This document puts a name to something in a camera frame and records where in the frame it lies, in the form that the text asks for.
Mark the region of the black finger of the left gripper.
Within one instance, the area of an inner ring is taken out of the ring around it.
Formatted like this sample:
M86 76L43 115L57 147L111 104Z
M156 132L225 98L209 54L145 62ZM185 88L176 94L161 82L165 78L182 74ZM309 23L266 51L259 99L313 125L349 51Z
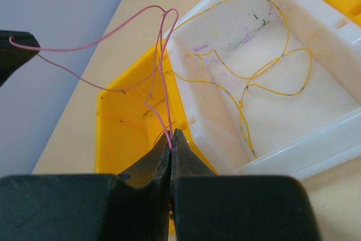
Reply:
M1 86L22 65L31 60L39 50L27 50L16 47L9 42L30 47L40 47L40 44L29 32L1 30Z

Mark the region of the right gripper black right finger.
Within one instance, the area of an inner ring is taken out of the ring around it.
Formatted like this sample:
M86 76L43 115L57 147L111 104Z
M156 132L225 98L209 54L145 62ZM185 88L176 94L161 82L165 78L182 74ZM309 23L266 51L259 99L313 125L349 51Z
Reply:
M321 240L307 193L290 176L215 174L174 131L171 206L178 240Z

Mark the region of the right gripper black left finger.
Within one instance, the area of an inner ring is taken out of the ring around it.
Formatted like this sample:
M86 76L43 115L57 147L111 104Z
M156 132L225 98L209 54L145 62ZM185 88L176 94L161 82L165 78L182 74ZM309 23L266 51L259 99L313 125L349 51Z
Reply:
M167 240L165 136L119 174L1 178L2 240Z

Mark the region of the near yellow plastic bin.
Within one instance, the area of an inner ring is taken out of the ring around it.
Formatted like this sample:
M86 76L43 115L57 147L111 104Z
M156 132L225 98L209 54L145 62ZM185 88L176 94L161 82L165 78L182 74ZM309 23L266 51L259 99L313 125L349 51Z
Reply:
M156 49L150 47L98 94L96 173L118 174L133 165L152 149L163 128L182 130L191 150L211 166L192 140L174 76L152 76Z

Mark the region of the white plastic bin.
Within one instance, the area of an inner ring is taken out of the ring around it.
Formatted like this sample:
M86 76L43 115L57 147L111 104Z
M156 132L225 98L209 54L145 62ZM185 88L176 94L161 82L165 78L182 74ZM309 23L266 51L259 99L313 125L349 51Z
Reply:
M305 179L360 156L360 27L323 0L202 0L167 51L218 173Z

